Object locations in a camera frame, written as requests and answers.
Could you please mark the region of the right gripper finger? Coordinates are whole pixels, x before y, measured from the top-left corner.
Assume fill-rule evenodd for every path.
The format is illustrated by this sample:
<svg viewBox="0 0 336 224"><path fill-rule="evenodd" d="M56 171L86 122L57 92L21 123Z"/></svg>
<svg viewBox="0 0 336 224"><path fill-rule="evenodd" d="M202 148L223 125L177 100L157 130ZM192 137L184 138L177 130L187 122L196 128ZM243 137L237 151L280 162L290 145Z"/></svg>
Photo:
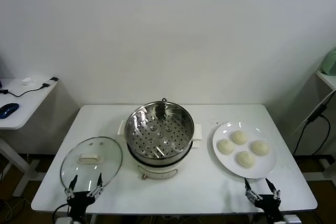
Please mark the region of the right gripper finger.
<svg viewBox="0 0 336 224"><path fill-rule="evenodd" d="M268 178L265 178L265 180L266 180L266 183L267 183L270 191L273 194L274 199L278 202L281 202L280 190L277 190L275 185Z"/></svg>
<svg viewBox="0 0 336 224"><path fill-rule="evenodd" d="M245 196L251 203L255 203L256 201L260 201L263 199L262 196L258 195L251 189L251 186L246 178L244 178L244 182L245 182Z"/></svg>

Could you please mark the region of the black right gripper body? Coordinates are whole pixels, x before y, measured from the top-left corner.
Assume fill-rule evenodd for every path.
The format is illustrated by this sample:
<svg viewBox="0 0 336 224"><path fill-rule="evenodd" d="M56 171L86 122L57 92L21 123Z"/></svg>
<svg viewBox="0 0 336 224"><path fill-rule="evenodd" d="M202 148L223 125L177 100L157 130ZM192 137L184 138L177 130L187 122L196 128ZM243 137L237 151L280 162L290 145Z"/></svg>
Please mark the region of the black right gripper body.
<svg viewBox="0 0 336 224"><path fill-rule="evenodd" d="M273 195L259 195L259 199L254 201L254 206L264 211L267 223L277 223L283 221L283 216L279 210L281 200Z"/></svg>

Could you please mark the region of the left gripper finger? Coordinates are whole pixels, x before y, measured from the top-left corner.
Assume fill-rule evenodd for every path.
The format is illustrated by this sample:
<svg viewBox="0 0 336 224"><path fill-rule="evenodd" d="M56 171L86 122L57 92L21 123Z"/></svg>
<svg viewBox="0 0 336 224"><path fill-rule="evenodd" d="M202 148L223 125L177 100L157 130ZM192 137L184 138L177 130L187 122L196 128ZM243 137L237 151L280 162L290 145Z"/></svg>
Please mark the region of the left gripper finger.
<svg viewBox="0 0 336 224"><path fill-rule="evenodd" d="M78 175L76 175L69 184L68 188L65 188L65 194L67 198L74 198L74 188L77 183Z"/></svg>
<svg viewBox="0 0 336 224"><path fill-rule="evenodd" d="M93 191L88 193L88 197L98 198L101 195L102 192L103 192L102 173L100 173L99 177L98 177L98 180L97 180L97 185L93 189Z"/></svg>

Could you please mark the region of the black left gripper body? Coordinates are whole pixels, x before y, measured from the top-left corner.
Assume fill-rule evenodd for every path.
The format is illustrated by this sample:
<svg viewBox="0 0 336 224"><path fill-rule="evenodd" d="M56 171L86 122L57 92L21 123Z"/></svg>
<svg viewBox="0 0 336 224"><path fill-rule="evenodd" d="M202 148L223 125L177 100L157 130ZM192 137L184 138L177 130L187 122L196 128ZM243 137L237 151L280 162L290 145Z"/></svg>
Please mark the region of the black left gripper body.
<svg viewBox="0 0 336 224"><path fill-rule="evenodd" d="M85 220L87 207L94 204L95 197L88 191L79 191L74 193L74 197L67 199L69 210L69 217L73 222L87 223Z"/></svg>

